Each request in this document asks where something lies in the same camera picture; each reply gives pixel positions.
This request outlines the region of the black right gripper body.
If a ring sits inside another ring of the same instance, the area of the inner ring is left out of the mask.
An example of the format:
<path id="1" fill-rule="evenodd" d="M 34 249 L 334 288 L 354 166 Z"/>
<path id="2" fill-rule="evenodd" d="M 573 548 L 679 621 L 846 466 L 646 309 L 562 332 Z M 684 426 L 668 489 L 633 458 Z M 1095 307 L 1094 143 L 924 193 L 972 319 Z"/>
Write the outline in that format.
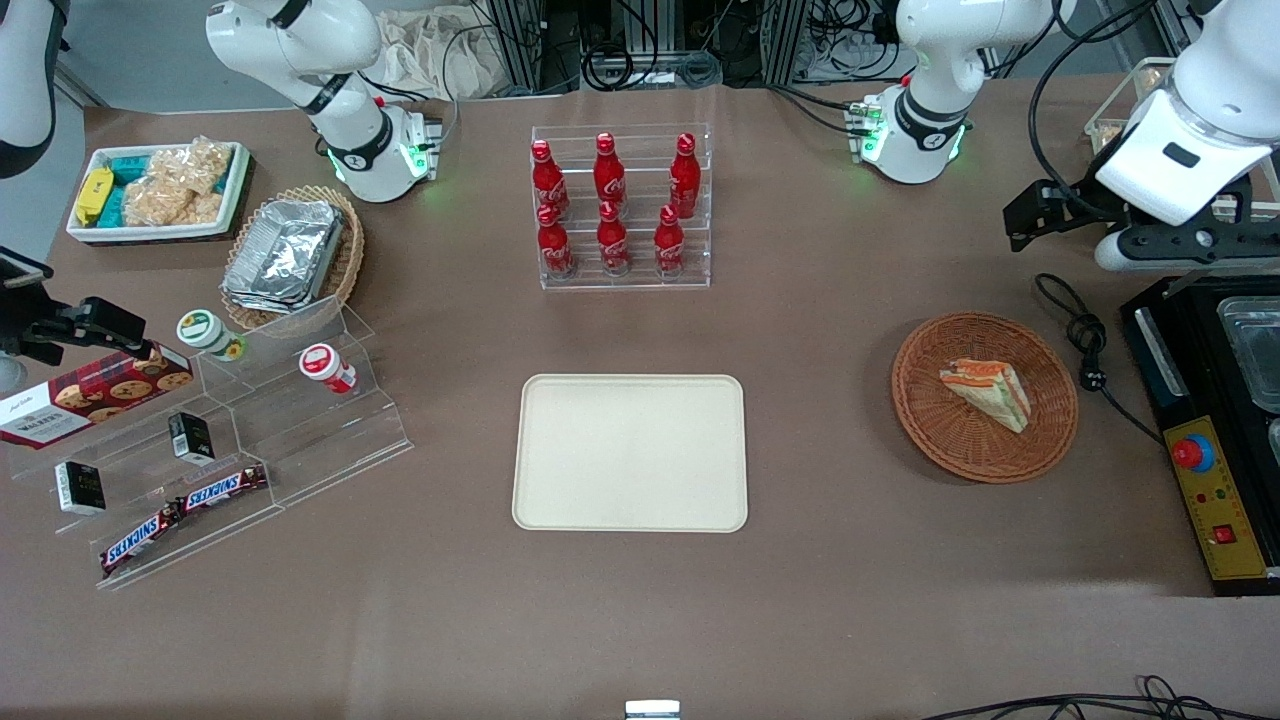
<path id="1" fill-rule="evenodd" d="M 1 351 L 9 356 L 27 357 L 47 366 L 59 366 L 64 348 L 47 340 L 52 328 L 58 338 L 63 331 L 61 311 L 67 304 L 49 296 L 45 288 L 3 288 Z"/>

